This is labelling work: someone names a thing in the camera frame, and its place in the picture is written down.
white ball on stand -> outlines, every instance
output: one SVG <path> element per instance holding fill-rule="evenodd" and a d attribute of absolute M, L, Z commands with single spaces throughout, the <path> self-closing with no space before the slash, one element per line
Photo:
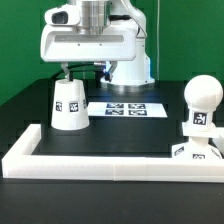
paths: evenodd
<path fill-rule="evenodd" d="M 197 76 L 187 84 L 184 97 L 189 108 L 189 119 L 183 123 L 183 135 L 188 136 L 189 141 L 174 145 L 172 157 L 221 159 L 219 150 L 208 144 L 209 138 L 218 137 L 212 118 L 223 97 L 221 84 L 212 76 Z"/>

black tabletop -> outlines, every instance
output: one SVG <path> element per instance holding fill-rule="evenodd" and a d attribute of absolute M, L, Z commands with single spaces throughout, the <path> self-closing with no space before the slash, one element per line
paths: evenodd
<path fill-rule="evenodd" d="M 86 129 L 54 130 L 54 85 L 42 79 L 0 107 L 1 158 L 31 123 L 42 125 L 35 154 L 170 157 L 171 145 L 186 141 L 184 82 L 157 82 L 137 94 L 104 90 L 94 80 L 84 84 L 88 102 L 162 103 L 168 118 L 90 117 Z M 223 110 L 221 104 L 215 113 L 217 126 L 223 125 Z M 0 177 L 0 223 L 222 223 L 223 202 L 224 185 L 216 183 Z"/>

white cylinder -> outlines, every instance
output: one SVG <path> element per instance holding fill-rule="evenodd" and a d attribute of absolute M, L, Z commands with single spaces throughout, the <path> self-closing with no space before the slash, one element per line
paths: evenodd
<path fill-rule="evenodd" d="M 60 130 L 79 130 L 89 126 L 82 81 L 56 81 L 51 125 Z"/>

cable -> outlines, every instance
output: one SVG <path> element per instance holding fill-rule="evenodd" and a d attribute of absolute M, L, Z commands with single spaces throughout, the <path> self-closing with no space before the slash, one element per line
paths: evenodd
<path fill-rule="evenodd" d="M 83 63 L 83 64 L 77 64 L 77 65 L 70 65 L 70 66 L 68 66 L 68 69 L 70 70 L 72 68 L 80 68 L 80 67 L 84 67 L 84 66 L 93 66 L 93 63 Z M 56 79 L 62 73 L 64 73 L 64 70 L 63 69 L 61 69 L 60 71 L 58 71 L 57 73 L 55 73 L 54 75 L 52 75 L 51 76 L 51 79 Z"/>
<path fill-rule="evenodd" d="M 157 0 L 157 27 L 156 27 L 156 35 L 157 35 L 157 79 L 160 80 L 160 0 Z"/>

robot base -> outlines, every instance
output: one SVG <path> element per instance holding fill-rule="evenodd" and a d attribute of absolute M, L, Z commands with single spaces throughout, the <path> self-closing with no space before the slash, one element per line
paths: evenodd
<path fill-rule="evenodd" d="M 100 86 L 102 88 L 124 93 L 137 93 L 147 91 L 152 89 L 154 85 L 155 85 L 154 79 L 150 79 L 146 84 L 142 85 L 117 85 L 102 80 L 100 82 Z"/>

